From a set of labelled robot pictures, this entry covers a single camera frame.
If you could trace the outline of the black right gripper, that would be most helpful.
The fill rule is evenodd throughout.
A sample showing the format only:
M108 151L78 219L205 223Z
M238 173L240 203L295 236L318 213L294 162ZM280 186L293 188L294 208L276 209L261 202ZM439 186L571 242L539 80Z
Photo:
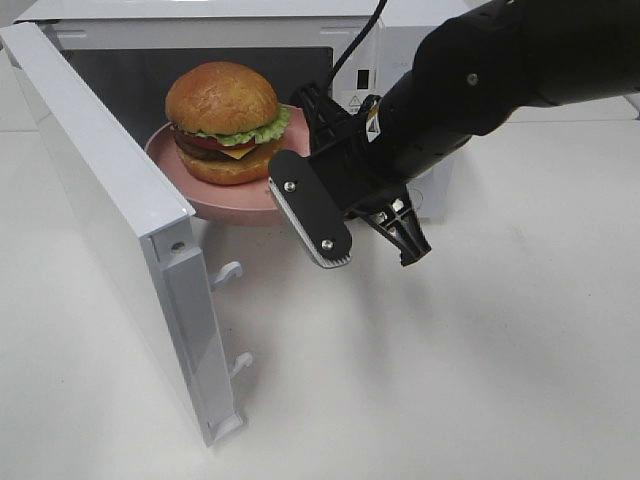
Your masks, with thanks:
M291 97L310 127L310 165L348 218L358 216L393 244L403 267L431 252L406 184L420 174L419 96L398 82L349 114L314 82Z

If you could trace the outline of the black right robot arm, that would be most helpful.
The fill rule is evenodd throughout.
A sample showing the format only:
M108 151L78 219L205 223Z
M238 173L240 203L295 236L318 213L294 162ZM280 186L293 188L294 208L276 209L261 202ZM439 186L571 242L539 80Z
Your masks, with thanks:
M411 180L521 107L549 108L639 88L635 1L490 1L451 18L418 46L411 68L348 113L326 87L299 87L311 153L276 155L269 186L311 258L343 266L364 220L403 265L430 251Z

